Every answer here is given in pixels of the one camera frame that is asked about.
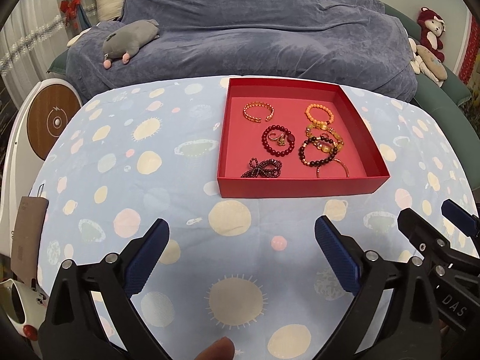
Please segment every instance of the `beaded bracelet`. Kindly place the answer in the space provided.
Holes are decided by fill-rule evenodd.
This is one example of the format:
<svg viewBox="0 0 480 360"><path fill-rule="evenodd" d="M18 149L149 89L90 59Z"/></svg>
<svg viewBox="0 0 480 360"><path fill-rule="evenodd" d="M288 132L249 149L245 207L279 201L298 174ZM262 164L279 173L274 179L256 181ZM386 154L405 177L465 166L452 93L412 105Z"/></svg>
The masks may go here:
<svg viewBox="0 0 480 360"><path fill-rule="evenodd" d="M307 161L305 159L305 148L307 147L307 145L309 143L315 143L316 141L317 141L316 137L310 137L307 140L303 141L303 145L301 145L300 148L298 149L298 156L300 157L300 160L302 161L302 163L304 165L306 165L308 167L321 167L322 165L326 165L330 161L333 161L333 159L337 155L338 150L337 150L336 147L333 147L332 152L330 153L330 155L326 159L317 160L317 161Z"/></svg>
<svg viewBox="0 0 480 360"><path fill-rule="evenodd" d="M316 128L316 127L311 123L305 129L305 134L307 135L307 138L314 136L313 133L311 132L312 128ZM342 150L344 146L342 137L340 137L340 135L331 127L328 127L327 131L330 132L335 137L337 142L334 142L333 139L331 139L329 135L326 132L324 132L321 134L320 137L317 137L316 143L314 144L317 147L317 149L322 150L324 153L331 152L333 150L333 147L336 147L338 152ZM333 147L328 147L320 144L320 140L324 141L325 143L329 143L333 145Z"/></svg>
<svg viewBox="0 0 480 360"><path fill-rule="evenodd" d="M330 118L326 121L326 122L322 122L320 120L317 120L315 119L311 114L310 114L310 110L312 108L320 108L322 110L324 110L325 112L327 112L328 116L330 116ZM327 126L329 124L332 124L333 123L333 120L334 120L334 116L333 116L333 113L332 111L330 111L327 107L325 107L324 105L321 105L321 104L310 104L307 109L305 110L305 114L306 116L308 117L308 120L311 121L313 123L313 125L315 126L315 128L321 128L322 130L326 130L327 129Z"/></svg>
<svg viewBox="0 0 480 360"><path fill-rule="evenodd" d="M276 179L280 176L280 169L282 168L282 162L270 158L268 160L258 162L256 158L252 158L249 162L252 169L246 171L242 178L256 178L258 176L265 177L267 179Z"/></svg>
<svg viewBox="0 0 480 360"><path fill-rule="evenodd" d="M275 133L272 132L273 130L279 130L281 131L281 134L275 136ZM289 148L284 151L276 151L268 144L268 140L277 142L278 146L285 146L286 140L289 143ZM285 127L280 125L273 125L268 127L263 132L262 144L265 150L267 150L267 152L269 152L271 155L274 155L275 157L284 157L293 151L293 148L295 147L295 136L291 133L290 130L287 130Z"/></svg>
<svg viewBox="0 0 480 360"><path fill-rule="evenodd" d="M262 118L248 115L247 109L251 107L263 107L268 109L270 111L270 115L268 115L265 118L265 121L267 122L273 117L273 112L275 111L275 109L269 103L263 103L261 101L254 101L252 103L248 103L246 106L243 107L243 116L245 116L245 118L248 119L249 121L255 122L255 123L260 123L262 121Z"/></svg>

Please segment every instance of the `bed sheet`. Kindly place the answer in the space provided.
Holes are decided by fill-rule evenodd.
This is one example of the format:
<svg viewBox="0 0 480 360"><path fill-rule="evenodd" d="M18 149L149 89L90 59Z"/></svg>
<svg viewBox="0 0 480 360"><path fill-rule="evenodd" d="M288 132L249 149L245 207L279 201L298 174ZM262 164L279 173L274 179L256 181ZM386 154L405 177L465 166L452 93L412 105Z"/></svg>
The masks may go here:
<svg viewBox="0 0 480 360"><path fill-rule="evenodd" d="M407 261L415 250L396 217L412 207L453 247L475 254L441 215L447 198L476 209L438 125L413 105L357 88L343 87L391 174L375 193L222 199L215 180L228 82L212 76L120 88L74 116L33 187L44 184L49 200L38 265L47 293L64 259L100 261L164 218L169 244L131 300L173 359L193 359L224 335L238 359L311 359L352 300L315 241L318 216L364 250ZM94 299L110 340L122 345L100 295ZM387 300L385 293L363 346Z"/></svg>

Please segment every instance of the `green cushion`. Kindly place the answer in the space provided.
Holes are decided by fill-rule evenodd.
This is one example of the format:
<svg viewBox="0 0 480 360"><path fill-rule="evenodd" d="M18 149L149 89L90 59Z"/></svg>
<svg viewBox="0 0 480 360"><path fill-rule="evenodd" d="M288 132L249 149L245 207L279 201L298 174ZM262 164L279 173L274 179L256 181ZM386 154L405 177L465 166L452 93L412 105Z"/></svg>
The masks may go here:
<svg viewBox="0 0 480 360"><path fill-rule="evenodd" d="M480 188L480 139L473 127L452 102L428 77L417 75L418 89L414 99L435 119L457 155L472 190Z"/></svg>
<svg viewBox="0 0 480 360"><path fill-rule="evenodd" d="M420 36L422 34L421 27L412 19L410 19L407 15L401 13L400 11L396 10L395 8L392 8L390 5L387 5L387 4L385 4L385 13L387 15L395 16L399 18L400 21L402 22L402 25L405 27L406 32L409 33L409 36L418 41L420 40Z"/></svg>
<svg viewBox="0 0 480 360"><path fill-rule="evenodd" d="M49 70L47 70L46 72L65 75L65 69L67 67L67 54L68 54L68 49L66 49L57 58L53 60L52 64L49 67Z"/></svg>
<svg viewBox="0 0 480 360"><path fill-rule="evenodd" d="M442 85L442 90L459 106L470 98L470 90L449 68L445 66L448 78Z"/></svg>

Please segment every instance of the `dark red beaded bracelet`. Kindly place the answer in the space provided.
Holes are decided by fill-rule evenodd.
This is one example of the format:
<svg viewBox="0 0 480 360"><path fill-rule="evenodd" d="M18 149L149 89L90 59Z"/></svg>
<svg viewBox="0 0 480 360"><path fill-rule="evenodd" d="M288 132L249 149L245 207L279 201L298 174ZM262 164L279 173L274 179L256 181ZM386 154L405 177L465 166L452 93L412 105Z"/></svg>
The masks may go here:
<svg viewBox="0 0 480 360"><path fill-rule="evenodd" d="M307 161L305 159L305 148L309 143L313 143L315 145L318 140L325 140L325 138L321 137L320 139L317 139L316 137L310 137L307 140L303 141L303 144L298 149L298 156L300 157L300 161L302 161L302 163L308 167L321 167L322 165L326 165L327 163L333 161L333 159L337 155L338 149L336 147L333 147L332 152L326 159L317 160L317 161Z"/></svg>
<svg viewBox="0 0 480 360"><path fill-rule="evenodd" d="M242 178L256 178L262 176L267 179L276 179L280 176L282 168L282 162L274 160L273 158L262 162L258 162L256 158L252 158L249 165L252 169L241 175Z"/></svg>
<svg viewBox="0 0 480 360"><path fill-rule="evenodd" d="M278 136L275 136L275 133L272 131L279 130L281 133ZM277 142L278 146L285 146L285 141L289 143L289 147L283 151L274 150L268 143L268 140L272 140L273 142ZM275 157L284 157L291 153L295 147L295 136L291 133L290 130L287 128L280 126L280 125L272 125L268 127L262 135L262 144L271 155Z"/></svg>

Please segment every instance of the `red box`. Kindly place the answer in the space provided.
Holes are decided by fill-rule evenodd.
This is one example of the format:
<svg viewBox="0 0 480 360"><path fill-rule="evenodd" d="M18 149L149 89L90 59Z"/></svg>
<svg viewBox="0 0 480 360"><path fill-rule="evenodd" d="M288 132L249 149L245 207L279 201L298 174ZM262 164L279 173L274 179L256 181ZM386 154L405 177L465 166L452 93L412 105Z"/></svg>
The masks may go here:
<svg viewBox="0 0 480 360"><path fill-rule="evenodd" d="M253 101L269 103L274 115L269 122L269 111L263 107L249 108L249 115L261 117L254 123L243 116L244 105ZM307 139L305 128L310 121L305 115L309 104L325 105L334 114L332 128L345 142L337 154L349 169L347 178L343 167L336 162L320 168L305 166L299 159L298 148ZM321 109L312 109L315 119L328 120ZM271 125L288 128L295 135L295 148L285 157L275 157L262 145L262 134ZM320 136L320 130L313 130ZM272 148L278 146L271 142ZM313 145L305 149L308 161L321 160L327 154ZM269 158L282 162L279 178L241 178L250 170L253 158ZM358 195L375 192L390 174L368 128L339 85L317 81L275 78L232 78L226 97L225 117L217 181L222 198L305 198L322 196Z"/></svg>

